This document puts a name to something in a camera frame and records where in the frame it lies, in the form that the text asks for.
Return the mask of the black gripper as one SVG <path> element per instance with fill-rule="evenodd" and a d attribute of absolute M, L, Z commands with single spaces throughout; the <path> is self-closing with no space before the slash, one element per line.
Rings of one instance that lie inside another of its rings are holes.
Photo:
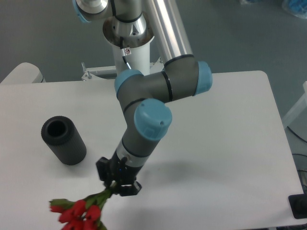
<path fill-rule="evenodd" d="M 137 174 L 142 166 L 131 167 L 126 164 L 127 162 L 126 157 L 120 160 L 117 154 L 114 153 L 110 160 L 101 157 L 96 162 L 96 168 L 99 178 L 106 188 L 109 188 L 112 182 L 115 181 L 120 184 L 118 187 L 120 196 L 136 196 L 142 189 L 141 184 L 136 181 Z"/>

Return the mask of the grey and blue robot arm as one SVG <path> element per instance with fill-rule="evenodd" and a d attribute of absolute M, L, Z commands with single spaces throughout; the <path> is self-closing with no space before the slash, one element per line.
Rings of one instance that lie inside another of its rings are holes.
<path fill-rule="evenodd" d="M 165 136 L 172 122 L 166 103 L 207 92 L 211 69 L 197 61 L 174 0 L 75 0 L 73 7 L 84 23 L 104 19 L 104 36 L 120 51 L 115 78 L 116 97 L 127 129 L 111 159 L 96 166 L 106 189 L 120 196 L 141 190 L 136 176 Z M 157 38 L 163 68 L 145 75 L 128 60 L 127 49 Z"/>

